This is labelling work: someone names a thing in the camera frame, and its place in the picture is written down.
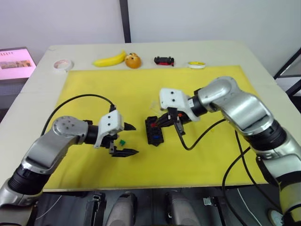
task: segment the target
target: robotic arm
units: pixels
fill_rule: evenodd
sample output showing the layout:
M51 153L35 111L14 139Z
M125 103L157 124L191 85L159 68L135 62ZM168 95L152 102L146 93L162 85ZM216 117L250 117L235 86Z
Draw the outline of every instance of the robotic arm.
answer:
M32 144L13 176L0 188L0 225L25 226L31 221L34 205L44 185L71 145L103 146L109 148L113 157L138 153L133 149L116 149L114 140L123 130L135 130L135 127L123 122L117 110L103 116L98 126L92 125L92 121L71 116L56 119L51 130Z
M196 90L193 97L164 88L160 104L168 113L153 126L175 125L180 136L185 134L183 124L221 111L255 151L264 178L279 186L285 225L301 222L301 147L256 96L241 91L233 78L220 77Z

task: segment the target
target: black cable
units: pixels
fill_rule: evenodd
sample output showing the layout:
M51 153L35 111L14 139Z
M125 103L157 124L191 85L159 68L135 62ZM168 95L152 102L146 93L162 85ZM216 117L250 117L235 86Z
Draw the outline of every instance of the black cable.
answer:
M240 223L243 225L243 226L247 226L247 224L242 220L242 218L237 214L237 212L235 211L235 209L233 208L233 206L230 204L227 196L226 196L226 188L225 188L225 183L226 183L226 179L227 179L227 176L230 172L230 170L232 169L232 167L235 165L235 163L242 157L244 156L244 154L246 154L248 151L250 150L250 147L248 147L246 150L244 150L241 155L239 157L237 157L233 163L231 163L231 165L228 167L223 179L222 179L222 193L223 193L223 196L225 198L225 201L227 203L227 205L229 206L230 210L233 212L233 214L236 216L236 218L240 221Z
M105 98L105 97L100 96L100 95L97 95L97 94L82 94L82 95L78 95L78 96L72 97L72 98L70 98L70 99L68 99L68 100L66 100L66 101L64 101L64 102L62 102L62 103L61 103L58 107L56 107L55 110L51 113L51 115L48 117L48 119L47 119L47 121L46 121L46 123L45 123L45 125L44 125L44 128L43 128L43 130L42 130L42 132L41 132L41 136L43 136L43 135L45 134L45 131L46 131L46 129L47 129L47 126L48 126L50 120L52 119L53 115L54 115L54 114L55 114L62 106L64 106L66 103L68 103L68 102L70 102L70 101L72 101L72 100L74 100L74 99L80 98L80 97L99 97L99 98L101 98L101 99L103 99L103 100L109 102L109 103L111 104L111 106L114 106L113 102L111 102L108 98Z
M214 126L220 124L220 123L223 122L223 121L226 121L226 120L225 120L225 119L222 119L222 120L219 120L219 121L217 121L216 123L212 124L208 129L206 129L206 130L198 137L198 139L196 140L196 142L194 142L194 144L193 144L191 147L187 147L187 146L186 146L186 144L185 144L185 142L184 142L184 140L183 140L183 137L182 137L182 135L181 135L181 132L179 131L179 128L178 128L177 125L176 125L176 122L174 122L174 127L175 127L175 130L177 131L177 134L178 134L178 136L179 136L179 138L180 138L180 141L181 141L183 147L184 147L187 151L190 151L190 150L192 150L192 149L198 144L198 142L203 138L203 136L204 136L207 132L209 132L209 130L211 130Z
M240 150L240 154L242 154L243 152L243 149L241 147L241 143L239 141L239 137L238 137L238 133L237 131L235 131L235 136L236 136L236 140L237 140L237 144L238 144L238 147L239 147L239 150ZM278 210L280 210L280 207L273 201L271 200L271 198L258 186L258 184L255 182L255 180L253 179L247 165L246 165L246 160L245 160L245 157L242 155L241 157L242 161L243 161L243 164L244 164L244 167L245 167L245 170L246 170L246 173L247 175L249 176L250 180L253 182L253 184L255 185L255 187L258 189L258 191L260 191L260 193L271 203L273 204L273 206L275 206Z

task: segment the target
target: black pole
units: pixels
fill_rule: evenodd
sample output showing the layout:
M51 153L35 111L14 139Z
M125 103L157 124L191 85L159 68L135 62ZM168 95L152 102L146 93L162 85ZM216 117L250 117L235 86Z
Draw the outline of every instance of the black pole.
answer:
M283 67L276 73L276 75L274 76L274 79L278 78L282 72L284 72L286 70L286 68L291 65L295 59L297 59L297 57L301 55L301 48L286 62L285 65L283 65Z
M286 94L289 97L292 97L296 93L298 93L301 90L301 79L297 81L292 87L290 87L287 91Z
M128 16L127 0L119 0L119 3L120 3L124 41L125 43L131 43L130 20Z

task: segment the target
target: white wall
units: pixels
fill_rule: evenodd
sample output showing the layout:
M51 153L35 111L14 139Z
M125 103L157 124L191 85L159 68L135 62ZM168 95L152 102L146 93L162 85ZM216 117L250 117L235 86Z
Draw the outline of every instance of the white wall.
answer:
M240 40L271 75L301 45L301 0L128 0L128 3L132 42Z
M123 42L119 0L0 3L0 49L26 46L36 63L50 45Z

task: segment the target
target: monitor screen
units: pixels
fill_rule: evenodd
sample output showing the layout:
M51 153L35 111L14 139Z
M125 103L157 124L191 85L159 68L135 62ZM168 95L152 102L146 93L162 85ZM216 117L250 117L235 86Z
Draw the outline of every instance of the monitor screen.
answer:
M29 78L35 68L26 47L0 49L0 80Z

